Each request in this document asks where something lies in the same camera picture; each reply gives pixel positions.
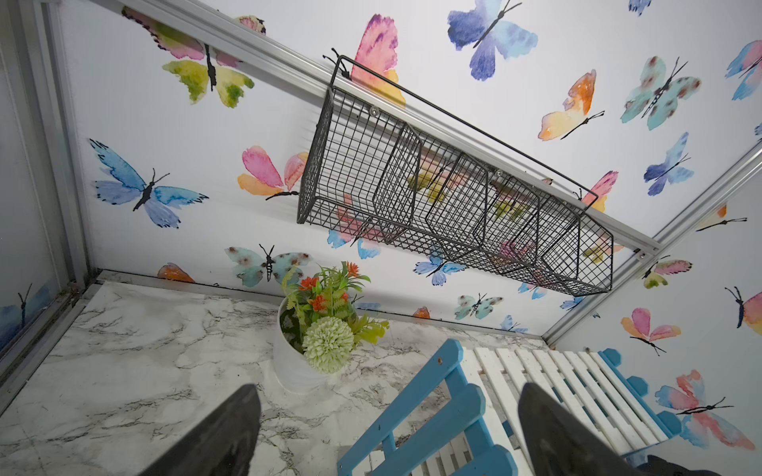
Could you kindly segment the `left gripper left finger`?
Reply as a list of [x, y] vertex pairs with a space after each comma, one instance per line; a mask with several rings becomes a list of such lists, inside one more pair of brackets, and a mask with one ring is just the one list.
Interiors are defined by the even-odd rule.
[[247, 475], [261, 426], [257, 387], [236, 390], [141, 476]]

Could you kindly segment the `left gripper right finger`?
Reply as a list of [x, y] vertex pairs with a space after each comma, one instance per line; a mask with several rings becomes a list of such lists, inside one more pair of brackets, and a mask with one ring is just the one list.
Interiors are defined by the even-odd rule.
[[518, 416], [536, 476], [640, 473], [535, 383], [523, 386]]

